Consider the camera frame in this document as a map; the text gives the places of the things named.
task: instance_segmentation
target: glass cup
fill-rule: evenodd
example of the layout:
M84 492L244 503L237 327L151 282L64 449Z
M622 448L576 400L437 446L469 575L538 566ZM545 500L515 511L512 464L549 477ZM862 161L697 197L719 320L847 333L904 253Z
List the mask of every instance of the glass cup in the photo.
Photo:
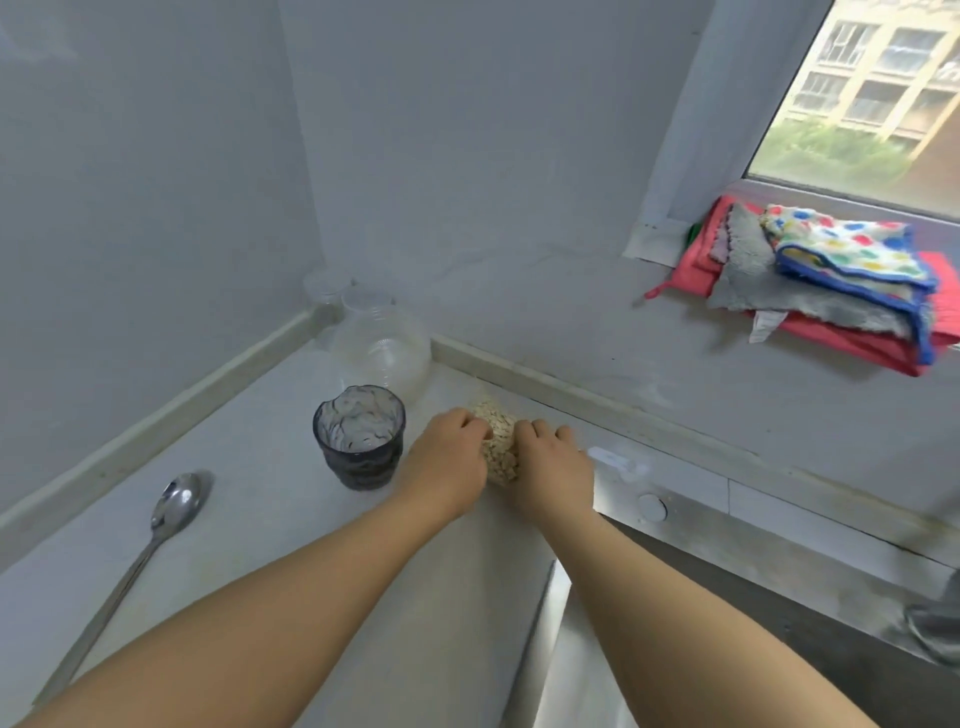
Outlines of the glass cup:
M403 453L407 412L389 389L348 387L323 402L313 416L313 436L341 483L372 491L390 482Z

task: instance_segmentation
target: metal spoon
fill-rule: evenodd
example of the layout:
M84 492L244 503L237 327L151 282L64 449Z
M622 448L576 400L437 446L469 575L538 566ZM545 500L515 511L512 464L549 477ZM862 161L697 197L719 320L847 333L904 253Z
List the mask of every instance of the metal spoon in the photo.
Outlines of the metal spoon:
M196 473L178 475L163 490L163 495L156 503L153 516L150 518L153 538L147 544L147 547L140 552L140 555L136 557L136 561L133 562L127 573L120 579L120 583L107 597L107 601L93 616L93 619L84 628L73 646L70 647L57 669L47 680L47 684L43 686L43 690L34 698L35 706L48 703L66 689L77 672L77 668L84 661L87 652L97 642L107 626L107 622L110 621L113 613L120 606L120 602L123 601L123 597L133 586L136 577L147 566L150 557L154 555L154 552L164 541L180 533L193 521L200 509L204 507L212 486L213 473L197 471Z

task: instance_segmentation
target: countertop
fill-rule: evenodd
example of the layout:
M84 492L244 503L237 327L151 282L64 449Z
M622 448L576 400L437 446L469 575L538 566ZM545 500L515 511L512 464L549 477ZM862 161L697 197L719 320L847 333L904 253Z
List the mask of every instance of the countertop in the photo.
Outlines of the countertop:
M328 354L295 353L194 427L0 576L0 726L36 692L149 540L149 517L178 473L217 477L197 520L140 576L83 669L192 601L355 518L382 500L344 488L310 431L339 394ZM405 444L435 413L486 390L521 417L571 422L581 446L615 452L643 480L721 497L726 481L549 407L434 364L408 408ZM298 726L484 726L506 705L552 554L493 488L407 565Z

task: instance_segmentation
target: stainless steel sink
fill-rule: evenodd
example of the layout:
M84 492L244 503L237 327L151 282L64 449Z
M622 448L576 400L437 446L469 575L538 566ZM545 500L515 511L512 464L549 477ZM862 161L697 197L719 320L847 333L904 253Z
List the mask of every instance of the stainless steel sink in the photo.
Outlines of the stainless steel sink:
M621 531L789 644L882 728L960 725L960 675L934 663L902 623L903 606L922 597L656 489L669 516L640 521L626 499L636 490L614 478L598 474L597 502ZM503 728L587 725L636 724L555 564Z

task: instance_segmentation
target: tree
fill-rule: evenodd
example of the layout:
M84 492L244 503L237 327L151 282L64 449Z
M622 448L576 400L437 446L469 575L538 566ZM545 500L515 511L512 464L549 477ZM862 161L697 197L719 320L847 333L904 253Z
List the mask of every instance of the tree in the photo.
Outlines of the tree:
M881 193L909 166L910 158L896 142L817 119L788 119L767 133L750 171L862 196Z

